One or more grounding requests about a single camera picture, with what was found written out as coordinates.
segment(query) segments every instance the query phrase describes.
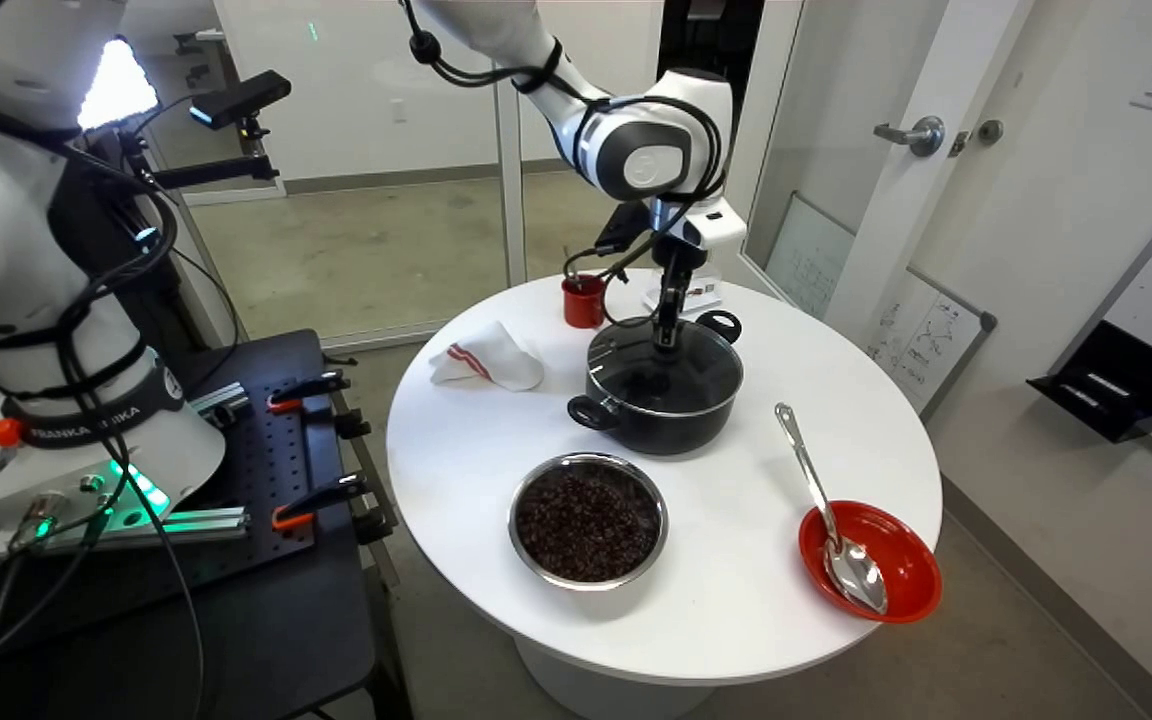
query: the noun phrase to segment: red bowl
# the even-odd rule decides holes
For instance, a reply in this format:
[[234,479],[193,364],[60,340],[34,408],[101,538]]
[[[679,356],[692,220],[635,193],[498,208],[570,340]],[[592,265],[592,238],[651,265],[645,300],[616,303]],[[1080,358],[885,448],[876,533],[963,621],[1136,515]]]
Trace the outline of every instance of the red bowl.
[[885,621],[885,624],[918,624],[938,611],[939,602],[939,563],[931,546],[905,527],[896,515],[874,509],[874,504],[852,504],[835,499],[833,515],[841,520],[841,533],[852,534],[855,545],[869,546],[869,555],[882,563],[890,579],[890,611],[876,615],[852,600],[845,600],[833,579],[826,576],[826,520],[822,511],[807,511],[800,522],[800,559],[814,576],[814,583],[833,600],[835,608],[866,615],[866,621]]

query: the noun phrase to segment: pot handle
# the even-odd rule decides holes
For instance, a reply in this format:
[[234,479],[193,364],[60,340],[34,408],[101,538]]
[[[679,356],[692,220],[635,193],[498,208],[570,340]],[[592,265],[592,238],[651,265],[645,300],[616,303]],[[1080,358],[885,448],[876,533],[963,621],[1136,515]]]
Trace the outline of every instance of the pot handle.
[[592,395],[574,395],[570,399],[570,415],[583,427],[608,427],[611,423],[611,412],[608,404],[592,399]]
[[731,317],[731,313],[705,313],[705,317],[696,317],[696,322],[720,333],[727,342],[737,342],[737,337],[740,337],[740,317]]

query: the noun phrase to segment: door handle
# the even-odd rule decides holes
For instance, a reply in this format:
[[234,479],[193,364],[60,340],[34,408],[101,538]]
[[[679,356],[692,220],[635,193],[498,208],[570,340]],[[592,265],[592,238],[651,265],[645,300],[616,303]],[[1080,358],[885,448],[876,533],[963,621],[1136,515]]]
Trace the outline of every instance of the door handle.
[[939,114],[920,114],[909,130],[882,125],[874,129],[890,142],[905,142],[914,157],[938,157],[945,142],[945,118]]

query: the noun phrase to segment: metal bowl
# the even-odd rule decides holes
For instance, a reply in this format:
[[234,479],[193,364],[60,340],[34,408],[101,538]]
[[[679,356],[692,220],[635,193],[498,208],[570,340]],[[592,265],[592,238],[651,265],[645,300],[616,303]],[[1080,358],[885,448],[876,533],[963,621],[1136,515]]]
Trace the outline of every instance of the metal bowl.
[[[651,551],[648,551],[631,570],[625,570],[625,576],[608,576],[608,579],[557,576],[557,570],[546,567],[546,563],[524,546],[524,538],[522,538],[522,499],[524,499],[524,493],[527,493],[539,476],[548,476],[551,466],[579,466],[579,465],[595,465],[595,466],[605,466],[605,472],[616,472],[620,479],[630,479],[630,484],[635,484],[635,488],[645,488],[645,493],[651,496],[651,509],[657,509],[657,545],[651,545]],[[514,546],[522,551],[522,559],[524,559],[539,579],[548,579],[551,588],[583,590],[583,595],[605,595],[605,590],[616,590],[616,588],[640,579],[640,576],[657,563],[657,555],[660,555],[660,546],[664,546],[664,534],[669,534],[669,511],[664,511],[660,488],[648,479],[648,472],[640,472],[635,465],[630,465],[630,461],[620,461],[620,455],[608,455],[608,450],[570,450],[570,455],[557,455],[557,461],[534,466],[527,479],[524,479],[524,488],[522,488],[518,499],[514,499],[514,511],[509,511],[509,538],[514,538]]]

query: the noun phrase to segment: black pot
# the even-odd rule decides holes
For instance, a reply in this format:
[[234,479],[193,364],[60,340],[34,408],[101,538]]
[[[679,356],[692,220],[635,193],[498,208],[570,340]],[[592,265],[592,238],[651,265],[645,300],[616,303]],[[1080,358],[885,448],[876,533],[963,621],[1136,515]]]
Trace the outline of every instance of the black pot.
[[645,455],[709,444],[727,423],[744,378],[731,346],[740,319],[705,313],[696,322],[679,319],[675,333],[675,346],[660,346],[651,322],[605,329],[588,342],[583,395],[570,399],[570,415]]

